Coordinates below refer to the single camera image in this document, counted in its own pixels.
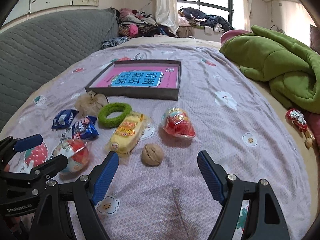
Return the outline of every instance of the pink book cover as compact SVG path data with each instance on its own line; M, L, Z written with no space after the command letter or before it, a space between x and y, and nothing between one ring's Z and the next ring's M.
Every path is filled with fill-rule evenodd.
M164 66L132 66L124 64L119 67L110 67L103 73L90 87L102 88L111 85L112 81L122 72L129 71L161 71L163 73L161 82L157 88L177 88L178 86L178 67L172 65Z

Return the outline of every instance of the quilted cushion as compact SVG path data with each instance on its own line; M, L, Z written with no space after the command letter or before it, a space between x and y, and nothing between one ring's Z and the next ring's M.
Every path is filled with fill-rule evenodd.
M118 36L113 9L39 16L0 34L0 130L43 84Z

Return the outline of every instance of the flower pattern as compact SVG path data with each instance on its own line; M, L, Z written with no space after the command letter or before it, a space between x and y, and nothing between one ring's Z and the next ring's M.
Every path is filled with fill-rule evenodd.
M73 94L73 95L72 95L71 99L78 98L79 96L80 96L80 94L79 94L79 93L75 93L75 94Z
M137 55L134 56L133 60L142 60L143 58L144 58L144 55L139 52Z
M128 41L128 37L116 37L109 40L106 40L102 43L101 49L111 48L118 46L124 42Z
M227 106L233 110L237 111L236 105L238 104L232 95L225 91L215 92L216 99L214 100L218 106Z
M222 79L221 79L221 77L220 77L219 75L213 75L213 78L217 78L217 79L222 80Z
M33 169L34 161L31 160L29 164L26 164L24 161L20 163L15 169L15 173L30 173Z
M242 140L244 141L244 143L247 145L247 146L250 146L250 147L255 147L258 145L257 143L257 139L255 138L254 135L252 135L252 133L245 133L243 136L242 136Z
M19 123L23 123L26 120L25 116L20 117Z
M35 99L33 99L35 106L42 106L46 101L47 98L45 96L37 96Z
M109 66L109 63L102 65L102 66L100 67L100 69L105 69L107 66Z
M119 200L111 196L106 196L102 201L98 202L97 211L102 214L113 215L117 212L119 205Z
M154 130L155 128L151 124L148 124L147 128L144 130L143 134L141 135L140 140L153 136Z

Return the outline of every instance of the red plastic bag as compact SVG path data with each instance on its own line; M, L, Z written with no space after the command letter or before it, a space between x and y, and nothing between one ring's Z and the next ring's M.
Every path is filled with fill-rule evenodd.
M161 120L162 128L169 134L181 138L193 138L196 136L187 112L181 108L168 109Z

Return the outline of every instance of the white curtain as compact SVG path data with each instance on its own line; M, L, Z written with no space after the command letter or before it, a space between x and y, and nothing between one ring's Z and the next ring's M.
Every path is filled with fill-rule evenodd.
M172 33L179 28L177 0L156 0L156 22L168 26Z
M233 0L232 26L236 29L250 31L250 12L252 0Z

